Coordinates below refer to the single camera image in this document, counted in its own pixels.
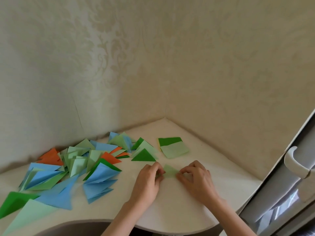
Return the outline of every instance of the beige wall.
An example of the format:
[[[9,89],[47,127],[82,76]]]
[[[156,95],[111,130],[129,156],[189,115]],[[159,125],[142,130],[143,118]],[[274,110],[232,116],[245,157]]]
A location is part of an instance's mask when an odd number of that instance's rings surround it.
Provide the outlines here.
[[[1,0],[0,168],[167,116],[263,178],[314,108],[313,0]]]
[[[315,106],[314,0],[174,9],[166,116],[263,179]]]

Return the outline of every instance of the wall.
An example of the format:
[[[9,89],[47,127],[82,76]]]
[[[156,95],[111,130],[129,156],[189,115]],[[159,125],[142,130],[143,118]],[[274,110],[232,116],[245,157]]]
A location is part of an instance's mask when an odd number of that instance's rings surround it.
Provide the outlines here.
[[[165,116],[158,0],[0,1],[0,169]]]
[[[166,116],[263,179],[315,103],[314,0],[177,2]]]
[[[315,100],[313,0],[1,0],[0,168],[167,116],[263,179]]]

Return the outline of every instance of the person's right hand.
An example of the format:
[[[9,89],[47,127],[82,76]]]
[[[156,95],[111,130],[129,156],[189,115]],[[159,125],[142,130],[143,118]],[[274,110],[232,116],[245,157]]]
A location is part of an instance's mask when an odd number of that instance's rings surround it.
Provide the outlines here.
[[[192,181],[188,180],[184,173],[192,174]],[[194,161],[176,174],[176,178],[183,183],[188,192],[200,203],[208,206],[220,199],[213,185],[210,171],[199,161]]]

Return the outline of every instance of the tabletop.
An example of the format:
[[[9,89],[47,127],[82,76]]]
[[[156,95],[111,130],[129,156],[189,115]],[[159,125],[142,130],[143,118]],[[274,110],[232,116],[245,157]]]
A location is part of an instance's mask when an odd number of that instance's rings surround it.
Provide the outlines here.
[[[126,133],[134,139],[142,137],[155,148],[157,148],[157,138],[181,137],[190,151],[173,159],[168,159],[162,152],[159,152],[157,161],[162,166],[168,164],[178,170],[194,160],[200,161],[210,170],[220,196],[235,211],[242,207],[261,184],[259,179],[167,119],[135,127]],[[107,143],[107,138],[98,140],[98,142]],[[118,175],[118,181],[111,186],[114,190],[109,194],[89,205],[81,186],[82,179],[85,177],[83,175],[73,187],[72,210],[58,209],[54,213],[10,233],[9,236],[43,234],[47,230],[78,222],[112,221],[124,202],[129,199],[139,171],[148,163],[131,161],[131,158],[121,160],[122,162],[115,166],[122,172]],[[27,169],[28,165],[0,175],[0,203],[4,202],[10,191],[17,191]],[[19,210],[0,220],[0,234],[6,230],[18,212]],[[161,183],[156,200],[136,223],[136,227],[160,234],[185,235],[207,230],[217,224],[218,221],[211,212],[193,199],[176,178],[165,178]]]

